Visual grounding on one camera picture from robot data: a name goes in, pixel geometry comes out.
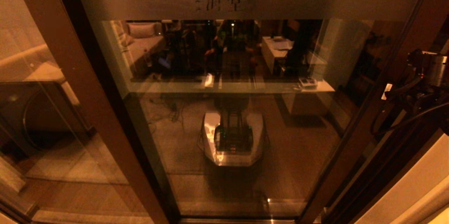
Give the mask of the brown framed fixed glass panel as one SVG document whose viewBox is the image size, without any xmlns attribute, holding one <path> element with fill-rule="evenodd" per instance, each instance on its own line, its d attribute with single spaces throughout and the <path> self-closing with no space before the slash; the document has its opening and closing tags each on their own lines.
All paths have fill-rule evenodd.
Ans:
<svg viewBox="0 0 449 224">
<path fill-rule="evenodd" d="M 0 60 L 46 44 L 93 128 L 0 150 L 0 224 L 177 224 L 81 0 L 0 0 Z"/>
</svg>

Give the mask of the brown framed sliding glass door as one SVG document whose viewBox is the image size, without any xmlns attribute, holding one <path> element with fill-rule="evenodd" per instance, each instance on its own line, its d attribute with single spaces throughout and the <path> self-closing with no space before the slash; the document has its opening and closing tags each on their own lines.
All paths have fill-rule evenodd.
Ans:
<svg viewBox="0 0 449 224">
<path fill-rule="evenodd" d="M 411 80 L 408 54 L 430 51 L 449 7 L 449 0 L 81 3 L 114 79 L 132 96 L 139 132 L 148 128 L 141 142 L 179 220 L 305 223 L 336 205 L 397 130 L 370 133 L 383 90 Z"/>
</svg>

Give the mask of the dark wooden door jamb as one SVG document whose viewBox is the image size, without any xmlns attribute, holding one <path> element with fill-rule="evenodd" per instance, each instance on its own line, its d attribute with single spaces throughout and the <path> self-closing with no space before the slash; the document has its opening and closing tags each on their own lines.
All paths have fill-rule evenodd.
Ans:
<svg viewBox="0 0 449 224">
<path fill-rule="evenodd" d="M 440 123 L 430 119 L 415 121 L 394 131 L 321 224 L 354 224 L 441 135 Z"/>
</svg>

